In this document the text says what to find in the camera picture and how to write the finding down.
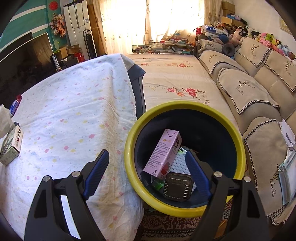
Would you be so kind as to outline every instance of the white stripe on wall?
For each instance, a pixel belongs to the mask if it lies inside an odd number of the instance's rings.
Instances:
[[[46,8],[46,5],[34,7],[34,8],[29,9],[29,10],[23,11],[23,12],[17,14],[17,15],[14,15],[9,22],[11,22],[13,20],[16,20],[17,18],[20,18],[20,17],[22,17],[22,16],[24,16],[24,15],[26,15],[28,13],[35,12],[35,11],[38,11],[38,10],[41,10],[41,9],[44,9],[44,8]]]
[[[38,31],[40,31],[40,30],[42,30],[42,29],[45,29],[45,28],[48,28],[48,24],[41,25],[41,26],[39,26],[39,27],[37,27],[37,28],[34,28],[34,29],[32,29],[32,30],[29,30],[28,32],[23,33],[22,35],[18,36],[17,38],[15,38],[14,40],[12,40],[12,41],[10,41],[8,44],[6,44],[3,48],[1,48],[1,49],[0,49],[0,52],[1,52],[3,49],[5,49],[8,45],[10,45],[12,42],[14,42],[15,40],[17,40],[17,39],[23,37],[24,35],[26,35],[26,34],[28,34],[28,33],[30,33],[30,32],[32,32],[32,34],[33,34],[33,33],[36,33],[36,32],[38,32]]]

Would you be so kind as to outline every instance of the beige wall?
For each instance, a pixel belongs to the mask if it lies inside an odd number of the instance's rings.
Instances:
[[[267,32],[288,45],[296,54],[294,37],[279,28],[279,14],[265,0],[233,0],[235,13],[248,22],[248,26],[258,32]]]

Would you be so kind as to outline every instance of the yellow rim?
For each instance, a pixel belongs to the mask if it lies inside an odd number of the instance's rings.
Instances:
[[[216,111],[215,109],[196,102],[191,101],[173,101],[158,105],[146,113],[144,113],[134,124],[131,131],[128,134],[126,145],[124,149],[124,162],[126,173],[128,176],[129,181],[131,182],[132,187],[135,189],[137,194],[146,202],[148,205],[153,207],[154,209],[165,213],[167,215],[175,216],[175,217],[183,217],[183,218],[191,218],[191,217],[198,217],[202,216],[203,212],[205,211],[206,205],[196,208],[179,208],[168,205],[166,203],[161,202],[160,200],[156,199],[153,195],[151,195],[147,189],[143,186],[142,182],[140,181],[135,163],[134,163],[134,148],[136,144],[136,140],[140,131],[143,127],[154,117],[157,115],[174,109],[191,109],[203,112],[217,121],[219,121],[229,132],[235,148],[237,152],[237,168],[234,174],[234,179],[242,179],[244,176],[245,170],[245,151],[244,145],[242,143],[242,136],[238,133],[236,128],[233,124],[220,112]],[[227,202],[232,198],[232,196],[227,197]]]

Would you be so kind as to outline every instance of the picture frame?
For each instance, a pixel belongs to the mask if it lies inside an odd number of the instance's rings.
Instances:
[[[279,16],[279,27],[281,30],[292,35],[291,31],[289,30],[288,26],[286,25],[284,20],[281,18],[281,16]]]

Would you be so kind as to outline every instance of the tissue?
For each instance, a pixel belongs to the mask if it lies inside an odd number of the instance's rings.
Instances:
[[[0,105],[0,138],[3,138],[14,127],[15,124],[9,116],[9,110],[4,105]]]

